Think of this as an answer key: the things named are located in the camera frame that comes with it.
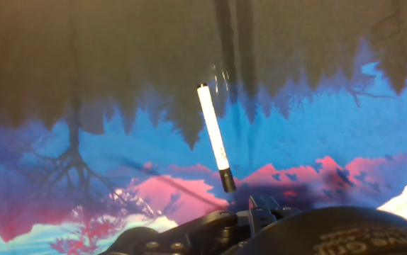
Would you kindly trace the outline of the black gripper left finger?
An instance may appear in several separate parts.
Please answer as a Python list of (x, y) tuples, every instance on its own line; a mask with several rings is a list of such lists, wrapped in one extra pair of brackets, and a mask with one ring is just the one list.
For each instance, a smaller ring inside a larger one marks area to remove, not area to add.
[(126, 230), (102, 254), (233, 255), (249, 238), (247, 211), (215, 211), (165, 232)]

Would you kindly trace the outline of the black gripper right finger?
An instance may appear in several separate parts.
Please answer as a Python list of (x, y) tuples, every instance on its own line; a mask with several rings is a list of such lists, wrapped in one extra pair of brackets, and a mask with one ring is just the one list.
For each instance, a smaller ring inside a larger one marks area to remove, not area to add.
[(257, 234), (268, 225), (301, 213), (298, 208), (280, 206), (272, 196), (252, 195), (249, 197), (248, 220), (250, 232)]

